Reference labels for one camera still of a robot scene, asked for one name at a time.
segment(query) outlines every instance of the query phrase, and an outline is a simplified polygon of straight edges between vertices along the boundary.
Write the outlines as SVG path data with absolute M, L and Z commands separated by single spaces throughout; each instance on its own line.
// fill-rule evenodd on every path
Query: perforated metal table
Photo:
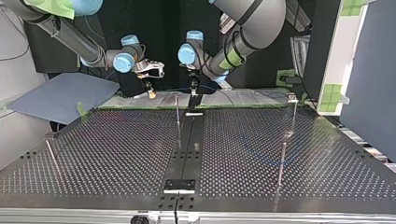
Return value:
M 0 172 L 0 207 L 396 215 L 391 170 L 310 108 L 291 114 L 207 109 L 179 129 L 174 110 L 94 111 L 51 142 L 56 160 L 43 144 Z M 164 194 L 169 179 L 195 193 Z

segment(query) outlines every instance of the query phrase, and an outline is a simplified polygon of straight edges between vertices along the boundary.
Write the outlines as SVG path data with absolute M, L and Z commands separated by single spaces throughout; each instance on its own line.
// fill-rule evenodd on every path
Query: black curtain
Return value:
M 188 87 L 187 70 L 179 67 L 177 59 L 187 31 L 203 31 L 205 49 L 218 52 L 220 13 L 204 0 L 106 0 L 98 15 L 109 49 L 120 49 L 120 39 L 135 34 L 147 46 L 147 58 L 165 64 L 165 78 L 153 80 L 155 88 L 164 91 Z M 134 74 L 118 74 L 118 78 L 126 96 L 144 92 Z M 201 83 L 217 87 L 205 75 Z

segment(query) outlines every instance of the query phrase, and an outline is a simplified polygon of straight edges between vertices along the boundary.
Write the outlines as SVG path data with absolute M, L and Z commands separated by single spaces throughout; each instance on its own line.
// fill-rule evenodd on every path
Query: gray robot arm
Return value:
M 113 67 L 121 73 L 134 71 L 139 78 L 148 77 L 149 70 L 158 70 L 158 77 L 164 76 L 163 63 L 145 59 L 145 52 L 136 35 L 125 36 L 121 40 L 122 49 L 104 51 L 64 18 L 27 6 L 20 0 L 3 0 L 3 3 L 24 21 L 36 24 L 73 50 L 89 67 Z
M 232 34 L 215 57 L 203 50 L 204 35 L 199 31 L 187 33 L 178 58 L 191 69 L 202 69 L 212 80 L 220 83 L 229 71 L 243 63 L 256 50 L 267 48 L 279 35 L 286 18 L 285 0 L 209 0 L 241 26 Z

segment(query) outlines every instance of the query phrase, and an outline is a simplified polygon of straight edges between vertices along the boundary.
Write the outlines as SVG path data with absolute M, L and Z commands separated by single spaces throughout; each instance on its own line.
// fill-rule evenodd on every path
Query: green tape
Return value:
M 198 105 L 197 109 L 227 109 L 227 108 L 284 108 L 288 104 L 268 104 L 268 105 Z
M 70 20 L 75 18 L 75 10 L 71 0 L 24 0 L 24 3 L 56 16 L 66 17 Z
M 359 16 L 364 0 L 344 0 L 343 8 L 341 10 L 342 17 Z
M 236 53 L 236 51 L 233 49 L 230 51 L 230 53 L 228 53 L 228 60 L 230 61 L 230 63 L 232 63 L 234 66 L 240 66 L 242 65 L 242 60 L 239 57 L 239 55 Z M 221 64 L 219 65 L 220 68 L 225 69 L 225 70 L 230 70 L 233 68 L 232 65 L 230 65 L 227 62 L 227 59 L 224 59 Z
M 320 112 L 335 112 L 341 101 L 342 85 L 326 84 L 321 97 L 319 106 Z
M 280 80 L 282 77 L 295 77 L 296 73 L 294 71 L 294 69 L 290 69 L 290 70 L 279 70 L 277 71 L 277 75 L 276 75 L 276 85 L 278 87 L 289 87 L 292 88 L 293 84 L 286 84 L 286 82 Z
M 81 116 L 81 120 L 85 120 L 88 117 L 88 115 L 90 114 L 88 111 L 85 110 L 82 102 L 77 103 L 77 110 L 78 110 L 79 115 Z

